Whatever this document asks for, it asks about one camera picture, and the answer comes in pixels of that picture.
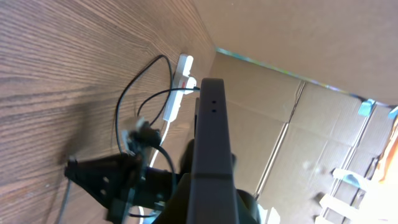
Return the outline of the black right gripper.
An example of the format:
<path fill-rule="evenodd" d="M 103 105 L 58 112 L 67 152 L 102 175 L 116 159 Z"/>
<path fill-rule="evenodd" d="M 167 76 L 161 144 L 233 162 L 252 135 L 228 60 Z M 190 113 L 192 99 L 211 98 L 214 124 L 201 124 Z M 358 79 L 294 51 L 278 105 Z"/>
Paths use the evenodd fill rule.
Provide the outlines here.
<path fill-rule="evenodd" d="M 174 194 L 174 171 L 149 167 L 143 158 L 127 154 L 68 161 L 64 174 L 108 209 L 106 220 L 111 223 L 150 217 L 131 213 L 133 206 L 150 208 L 157 215 Z"/>

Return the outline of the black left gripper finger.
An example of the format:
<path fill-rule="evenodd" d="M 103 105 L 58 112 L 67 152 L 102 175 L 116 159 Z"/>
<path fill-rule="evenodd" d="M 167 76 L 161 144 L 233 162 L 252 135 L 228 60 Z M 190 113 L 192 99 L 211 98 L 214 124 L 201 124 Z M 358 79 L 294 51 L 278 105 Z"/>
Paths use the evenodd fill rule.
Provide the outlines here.
<path fill-rule="evenodd" d="M 233 177 L 224 82 L 204 78 L 195 128 L 192 168 L 156 223 L 257 223 Z"/>

